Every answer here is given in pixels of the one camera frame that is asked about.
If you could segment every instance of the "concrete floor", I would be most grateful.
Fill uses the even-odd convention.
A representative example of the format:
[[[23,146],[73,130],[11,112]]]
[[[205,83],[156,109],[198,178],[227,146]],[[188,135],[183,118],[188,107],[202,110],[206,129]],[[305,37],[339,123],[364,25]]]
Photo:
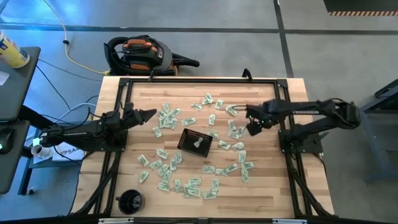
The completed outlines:
[[[66,24],[117,27],[183,28],[260,28],[275,29],[277,23],[272,0],[112,0],[49,1]],[[27,12],[12,9],[23,4]],[[397,30],[398,17],[330,17],[322,0],[280,0],[286,29]],[[41,0],[9,2],[0,19],[6,22],[57,24],[56,17]],[[86,13],[77,14],[76,9]],[[106,8],[111,16],[99,13]],[[162,16],[146,13],[149,9],[165,11]],[[75,66],[63,52],[63,32],[39,30],[3,30],[20,46],[39,46],[40,58],[73,73],[102,79]],[[70,55],[97,70],[107,70],[103,43],[117,36],[138,32],[68,32]],[[179,75],[239,77],[249,68],[255,77],[286,77],[279,34],[147,32],[165,42],[174,52],[201,62],[199,68],[184,68]],[[397,78],[396,35],[287,35],[294,77],[304,78],[310,100],[340,97],[364,105],[375,91]],[[39,62],[70,105],[97,95],[101,83],[82,80]],[[60,116],[67,108],[51,86],[36,72],[25,105],[39,113]],[[86,113],[80,109],[67,121],[79,121]],[[324,160],[335,213],[345,218],[396,222],[398,220],[398,181],[379,180],[366,185],[363,176],[375,172],[363,130],[335,129],[323,139]],[[37,169],[31,187],[37,193],[17,196],[24,161],[11,191],[0,195],[0,220],[66,215],[72,204],[78,167]]]

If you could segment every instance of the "crumpled dollar bill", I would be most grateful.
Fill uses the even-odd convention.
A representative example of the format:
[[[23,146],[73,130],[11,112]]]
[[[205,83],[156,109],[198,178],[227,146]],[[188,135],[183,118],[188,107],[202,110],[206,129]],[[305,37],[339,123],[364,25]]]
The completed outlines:
[[[148,162],[147,158],[145,158],[144,155],[139,156],[139,157],[138,157],[138,160],[139,160],[140,162],[142,162],[142,165],[144,165],[144,166],[148,166],[148,165],[149,165],[149,162]]]
[[[141,175],[139,176],[139,183],[140,184],[143,183],[148,176],[149,176],[148,171],[146,171],[146,170],[142,171]]]
[[[201,171],[206,174],[214,174],[216,172],[216,168],[213,166],[203,166]]]

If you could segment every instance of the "small black basket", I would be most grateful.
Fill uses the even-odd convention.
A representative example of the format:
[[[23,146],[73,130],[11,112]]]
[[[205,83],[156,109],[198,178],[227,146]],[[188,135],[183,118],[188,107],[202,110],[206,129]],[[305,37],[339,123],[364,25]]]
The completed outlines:
[[[193,143],[197,142],[199,138],[203,138],[203,141],[200,143],[199,147],[195,147]],[[207,134],[202,134],[197,131],[192,131],[185,128],[182,132],[180,142],[178,143],[177,148],[194,153],[198,156],[207,157],[210,151],[212,141],[213,137]]]

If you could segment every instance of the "wooden tabletop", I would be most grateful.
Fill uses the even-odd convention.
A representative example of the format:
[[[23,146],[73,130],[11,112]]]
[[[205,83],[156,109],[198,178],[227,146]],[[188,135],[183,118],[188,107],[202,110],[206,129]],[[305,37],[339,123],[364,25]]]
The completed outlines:
[[[120,77],[105,77],[99,94],[96,114],[112,111],[118,90]],[[308,101],[304,81],[301,78],[288,78],[290,98],[292,101]],[[214,109],[214,103],[204,105],[202,111],[193,109],[192,103],[199,103],[205,94],[210,93],[213,99],[224,100],[222,110]],[[142,110],[156,108],[162,109],[162,104],[170,103],[170,109],[181,108],[178,114],[177,127],[161,129],[163,136],[156,139],[153,127],[159,125],[159,116],[155,115],[143,126],[136,126],[129,130],[127,146],[122,153],[119,166],[118,181],[115,197],[124,191],[136,189],[146,198],[143,210],[133,215],[134,217],[229,217],[229,218],[292,218],[294,217],[292,199],[290,196],[289,181],[285,158],[279,149],[277,130],[279,126],[263,130],[257,136],[248,134],[239,139],[247,151],[246,161],[253,161],[254,169],[249,170],[249,183],[241,180],[240,169],[229,173],[228,177],[203,174],[203,165],[225,168],[237,163],[238,152],[232,149],[225,151],[218,147],[218,140],[213,140],[207,158],[199,157],[182,151],[183,161],[173,172],[170,181],[170,192],[157,189],[160,177],[156,170],[151,170],[137,160],[141,154],[154,162],[160,157],[156,156],[156,149],[164,149],[170,155],[163,162],[170,164],[170,158],[178,151],[177,144],[184,128],[180,123],[182,119],[194,117],[197,122],[187,128],[207,133],[211,129],[220,132],[220,139],[234,144],[237,140],[228,137],[228,119],[234,119],[236,126],[245,125],[248,121],[244,112],[240,111],[237,117],[232,117],[224,109],[228,105],[259,104],[275,98],[274,87],[270,84],[228,84],[228,83],[135,83],[132,88],[131,101],[134,107]],[[209,114],[216,115],[214,126],[209,126]],[[296,123],[308,123],[311,116],[295,116]],[[103,152],[96,152],[87,157],[81,166],[79,183],[72,211],[83,206],[94,189],[97,187],[103,163]],[[314,155],[303,154],[303,163],[307,185],[324,208],[333,213],[325,171],[321,162]],[[150,175],[140,184],[139,174],[148,170]],[[203,200],[202,198],[184,198],[183,194],[174,191],[173,180],[180,179],[187,184],[188,179],[201,177],[202,192],[209,191],[211,180],[220,178],[220,189],[217,199]],[[298,190],[300,207],[304,211],[301,191]],[[101,211],[106,205],[108,188],[103,195]],[[124,216],[114,200],[112,216]]]

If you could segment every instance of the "black cup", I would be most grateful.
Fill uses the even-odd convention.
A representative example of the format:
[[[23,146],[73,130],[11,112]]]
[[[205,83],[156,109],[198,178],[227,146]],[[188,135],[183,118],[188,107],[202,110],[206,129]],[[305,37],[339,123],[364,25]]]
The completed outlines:
[[[133,189],[125,191],[116,200],[119,201],[120,211],[125,215],[133,215],[144,208],[144,196]]]

